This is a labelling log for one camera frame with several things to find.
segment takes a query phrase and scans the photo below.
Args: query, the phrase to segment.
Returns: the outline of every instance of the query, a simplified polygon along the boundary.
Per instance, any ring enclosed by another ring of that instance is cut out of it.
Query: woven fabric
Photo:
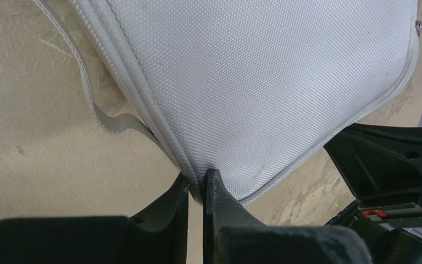
[[[393,98],[416,63],[416,1],[105,2],[92,34],[128,43],[122,67],[145,81],[127,89],[197,200],[209,168],[256,198]]]

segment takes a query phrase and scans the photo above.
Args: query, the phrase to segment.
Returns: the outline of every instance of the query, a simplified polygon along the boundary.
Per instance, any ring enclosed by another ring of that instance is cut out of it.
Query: fabric strap
[[[46,3],[46,1],[34,0],[34,2],[43,11],[47,18],[52,22],[57,31],[62,35],[70,50],[74,54],[74,57],[80,69],[80,79],[83,91],[85,93],[86,101],[88,102],[88,106],[90,108],[90,112],[94,116],[96,122],[101,126],[101,128],[111,134],[120,134],[127,129],[133,129],[147,136],[154,143],[156,143],[156,145],[161,147],[159,141],[156,139],[153,133],[151,133],[151,131],[143,124],[143,122],[141,122],[134,115],[124,113],[116,117],[110,117],[96,105],[93,100],[90,76],[88,74],[85,61],[80,50],[78,49],[77,44],[69,33],[69,30],[65,27],[62,20]]]

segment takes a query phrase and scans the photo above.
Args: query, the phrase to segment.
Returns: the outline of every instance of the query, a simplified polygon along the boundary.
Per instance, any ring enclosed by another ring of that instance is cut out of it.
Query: floor
[[[130,107],[68,6],[49,1],[80,46],[95,98],[113,114]],[[422,2],[419,7],[422,21]],[[407,88],[366,124],[418,125],[422,35]],[[144,136],[109,135],[91,118],[62,38],[31,1],[0,1],[0,219],[132,215],[162,194],[178,170]],[[324,150],[247,206],[266,224],[320,225],[353,200]],[[188,262],[201,261],[201,208],[190,204]]]

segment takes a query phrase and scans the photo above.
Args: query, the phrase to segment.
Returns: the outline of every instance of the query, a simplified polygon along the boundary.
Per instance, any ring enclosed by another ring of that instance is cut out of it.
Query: scratch
[[[39,41],[43,42],[44,44],[48,45],[49,47],[52,47],[53,49],[55,49],[56,51],[59,51],[61,53],[64,53],[65,55],[73,58],[74,56],[71,54],[68,54],[67,52],[63,51],[61,48],[57,47],[56,45],[50,43],[49,41],[46,40],[42,40],[40,37],[37,38]]]

